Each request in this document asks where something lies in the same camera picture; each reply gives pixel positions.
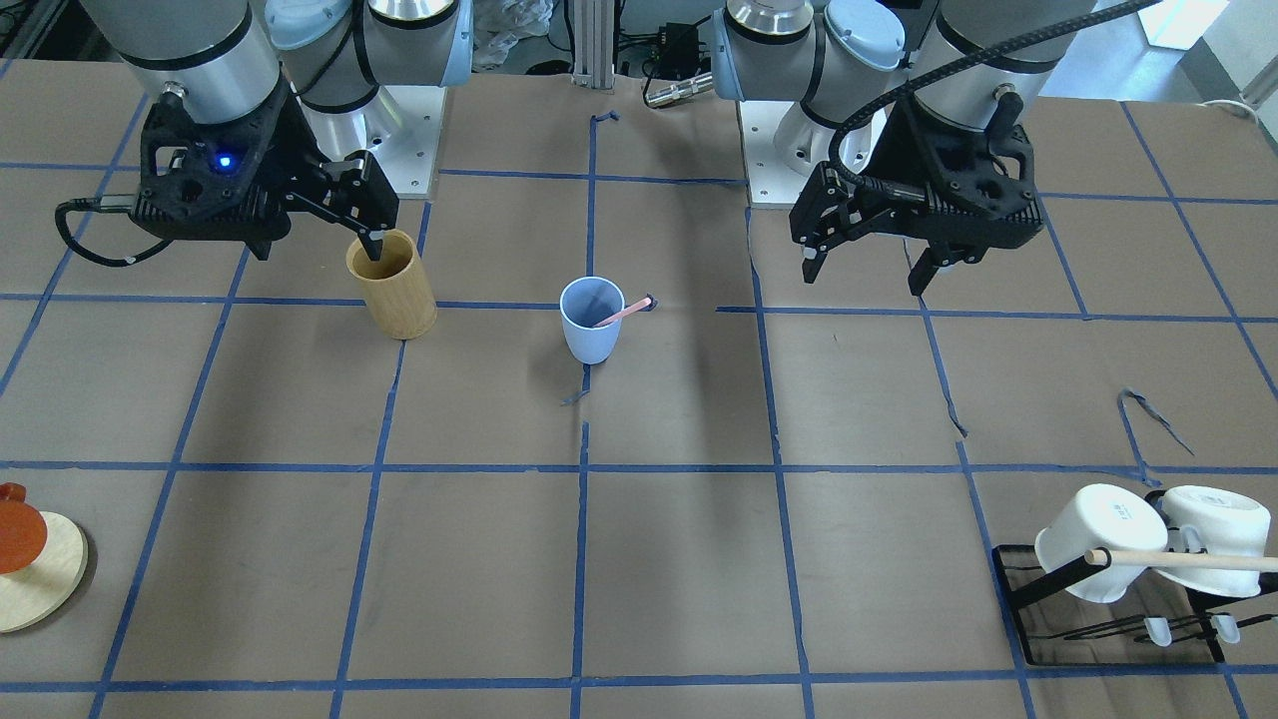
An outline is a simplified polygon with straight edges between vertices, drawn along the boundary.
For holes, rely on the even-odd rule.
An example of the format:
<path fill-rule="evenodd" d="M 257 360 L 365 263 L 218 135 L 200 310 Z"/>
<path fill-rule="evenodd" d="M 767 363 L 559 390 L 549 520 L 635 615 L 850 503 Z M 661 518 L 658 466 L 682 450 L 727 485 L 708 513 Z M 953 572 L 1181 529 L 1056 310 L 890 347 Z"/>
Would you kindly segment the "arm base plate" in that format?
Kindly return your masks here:
<path fill-rule="evenodd" d="M 749 208 L 791 209 L 818 161 L 828 158 L 835 128 L 808 117 L 795 88 L 777 100 L 737 101 Z"/>
<path fill-rule="evenodd" d="M 363 109 L 327 112 L 303 109 L 317 146 L 328 160 L 371 151 L 403 201 L 435 193 L 447 88 L 383 86 Z"/>

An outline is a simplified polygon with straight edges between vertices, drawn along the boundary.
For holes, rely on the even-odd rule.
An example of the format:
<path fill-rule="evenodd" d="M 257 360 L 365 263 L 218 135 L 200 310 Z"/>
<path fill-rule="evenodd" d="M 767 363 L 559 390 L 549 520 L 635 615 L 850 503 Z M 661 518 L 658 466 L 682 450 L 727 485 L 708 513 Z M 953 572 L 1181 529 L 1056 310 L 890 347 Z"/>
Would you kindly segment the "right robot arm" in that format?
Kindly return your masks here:
<path fill-rule="evenodd" d="M 401 123 L 391 86 L 463 86 L 470 1 L 87 1 L 151 97 L 141 186 L 65 201 L 61 241 L 127 268 L 173 241 L 238 241 L 268 259 L 307 213 L 372 261 L 397 223 L 380 151 Z"/>

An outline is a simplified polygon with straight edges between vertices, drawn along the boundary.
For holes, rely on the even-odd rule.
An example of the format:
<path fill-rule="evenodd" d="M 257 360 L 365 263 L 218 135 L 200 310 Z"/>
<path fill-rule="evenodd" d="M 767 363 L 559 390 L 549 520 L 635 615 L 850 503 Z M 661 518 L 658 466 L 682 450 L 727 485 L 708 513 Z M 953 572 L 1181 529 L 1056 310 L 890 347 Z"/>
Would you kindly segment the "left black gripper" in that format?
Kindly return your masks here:
<path fill-rule="evenodd" d="M 803 281 L 815 284 L 829 250 L 884 229 L 886 218 L 889 232 L 928 240 L 909 272 L 914 298 L 941 272 L 982 263 L 987 249 L 1035 238 L 1042 203 L 1033 144 L 1017 121 L 1022 109 L 1021 96 L 999 96 L 987 126 L 962 129 L 909 96 L 892 109 L 866 176 L 817 165 L 789 213 Z M 905 201 L 895 183 L 918 188 L 924 201 Z"/>

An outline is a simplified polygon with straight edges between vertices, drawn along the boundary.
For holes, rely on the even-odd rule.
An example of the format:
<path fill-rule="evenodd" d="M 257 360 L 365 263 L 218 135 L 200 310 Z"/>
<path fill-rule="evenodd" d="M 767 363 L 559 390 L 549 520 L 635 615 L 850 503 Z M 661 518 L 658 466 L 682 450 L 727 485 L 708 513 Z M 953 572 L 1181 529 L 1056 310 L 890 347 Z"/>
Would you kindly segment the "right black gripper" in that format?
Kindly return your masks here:
<path fill-rule="evenodd" d="M 291 86 L 276 86 L 244 117 L 220 124 L 196 123 L 192 97 L 167 89 L 144 119 L 132 209 L 138 227 L 164 241 L 244 243 L 267 261 L 273 241 L 291 231 L 291 208 L 357 232 L 366 257 L 382 261 L 400 199 L 374 152 L 320 163 Z"/>

